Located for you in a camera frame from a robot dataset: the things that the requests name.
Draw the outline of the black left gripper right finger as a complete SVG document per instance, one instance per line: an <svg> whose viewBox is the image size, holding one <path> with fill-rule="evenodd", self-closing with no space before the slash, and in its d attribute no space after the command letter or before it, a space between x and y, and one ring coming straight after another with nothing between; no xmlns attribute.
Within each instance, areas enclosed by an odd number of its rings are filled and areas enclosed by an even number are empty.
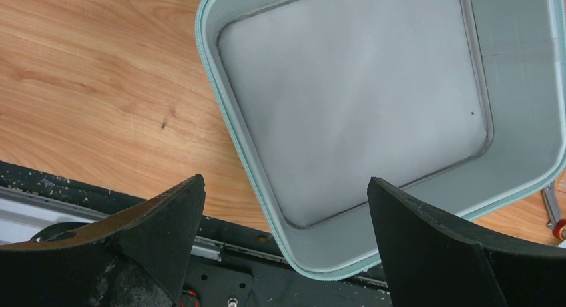
<svg viewBox="0 0 566 307"><path fill-rule="evenodd" d="M382 178L367 189L395 306L564 306L565 250L427 204Z"/></svg>

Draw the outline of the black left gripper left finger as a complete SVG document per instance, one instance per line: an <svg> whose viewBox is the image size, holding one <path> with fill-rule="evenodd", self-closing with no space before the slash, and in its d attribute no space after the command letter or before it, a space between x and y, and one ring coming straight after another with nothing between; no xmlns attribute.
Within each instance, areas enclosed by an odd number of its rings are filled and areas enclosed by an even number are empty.
<svg viewBox="0 0 566 307"><path fill-rule="evenodd" d="M204 209L196 174L103 220L1 247L2 306L173 306Z"/></svg>

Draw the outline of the mint green medicine kit case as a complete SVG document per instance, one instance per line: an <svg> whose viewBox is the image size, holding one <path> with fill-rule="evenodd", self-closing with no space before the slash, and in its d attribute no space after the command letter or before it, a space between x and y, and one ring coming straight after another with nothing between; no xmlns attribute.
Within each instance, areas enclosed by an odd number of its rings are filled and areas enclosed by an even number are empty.
<svg viewBox="0 0 566 307"><path fill-rule="evenodd" d="M564 0L201 0L196 45L299 274L381 262L380 177L474 220L565 168Z"/></svg>

